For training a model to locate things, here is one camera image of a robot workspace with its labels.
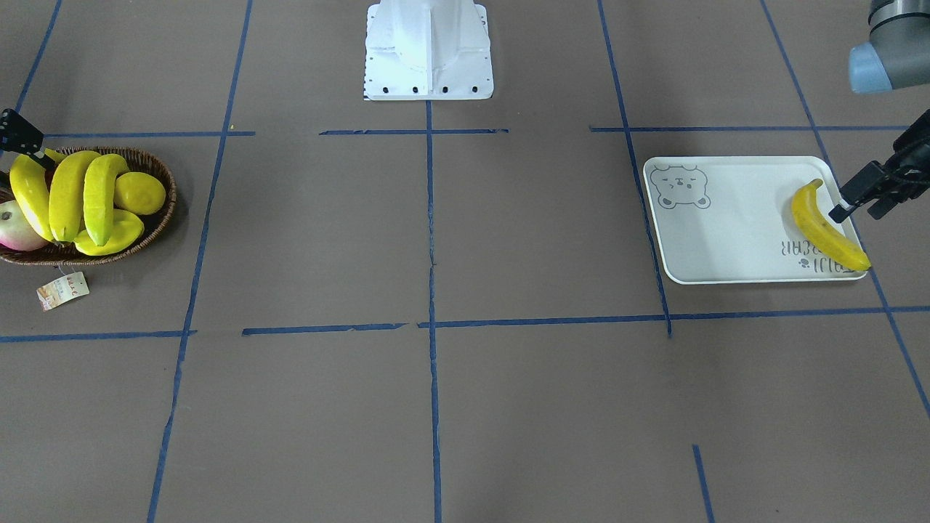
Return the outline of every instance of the plastic fruit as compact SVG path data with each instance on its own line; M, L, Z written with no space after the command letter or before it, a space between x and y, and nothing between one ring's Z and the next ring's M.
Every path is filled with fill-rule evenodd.
M13 250L36 250L48 242L33 230L20 204L10 200L0 204L0 245Z
M113 233L113 190L116 176L129 171L119 154L105 154L87 167L84 177L84 224L87 234L103 247Z
M48 191L48 226L60 242L73 242L81 227L84 176L87 166L100 153L78 151L69 154L55 169L52 188Z
M53 160L61 158L61 154L49 149L46 149L46 155ZM20 204L23 216L33 230L46 241L54 241L55 236L48 226L48 186L45 168L29 156L20 154L13 160L9 169L9 185L17 203Z
M81 231L74 239L74 247L87 256L106 256L126 249L142 236L145 225L128 210L113 210L113 230L105 244L97 245L88 231Z
M817 188L823 180L814 180L806 184L791 199L791 216L801 232L814 247L835 262L854 271L865 271L871 267L871 261L865 251L852 240L836 230L820 214L817 207Z
M116 179L113 204L129 212L149 215L165 204L165 186L152 175L128 172Z

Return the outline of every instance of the price tag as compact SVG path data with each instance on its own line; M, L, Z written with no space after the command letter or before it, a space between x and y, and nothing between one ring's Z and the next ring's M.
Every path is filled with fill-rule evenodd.
M35 290L39 295L43 311L50 311L59 305L90 293L84 273L71 273L46 283Z

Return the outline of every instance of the pink and white fruit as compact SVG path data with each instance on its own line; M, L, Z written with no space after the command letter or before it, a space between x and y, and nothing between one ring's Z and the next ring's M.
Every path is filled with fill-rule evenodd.
M10 200L0 204L0 245L13 250L36 250L48 242L26 221L20 204Z

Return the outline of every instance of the brown basket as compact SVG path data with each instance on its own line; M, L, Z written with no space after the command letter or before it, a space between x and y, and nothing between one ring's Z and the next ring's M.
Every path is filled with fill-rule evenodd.
M142 223L145 224L142 236L129 248L107 256L87 256L78 252L74 245L58 247L50 244L28 252L20 252L0 246L0 258L6 262L19 265L101 265L122 260L126 256L131 256L143 250L165 230L168 220L174 214L175 205L178 203L178 187L175 185L174 177L171 176L171 171L168 170L165 164L145 151L127 147L65 147L57 149L57 151L62 154L71 154L86 149L97 151L100 154L120 154L126 159L126 163L129 164L131 170L151 174L165 186L166 198L161 210L149 216L139 216ZM12 199L13 194L5 189L0 189L0 203Z

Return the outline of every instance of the bear drawing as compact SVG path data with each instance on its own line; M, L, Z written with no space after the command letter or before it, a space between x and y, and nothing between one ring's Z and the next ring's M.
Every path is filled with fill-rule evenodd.
M653 168L649 181L658 189L658 204L663 208L677 205L694 205L708 208L711 199L707 196L707 175L699 168L669 166Z

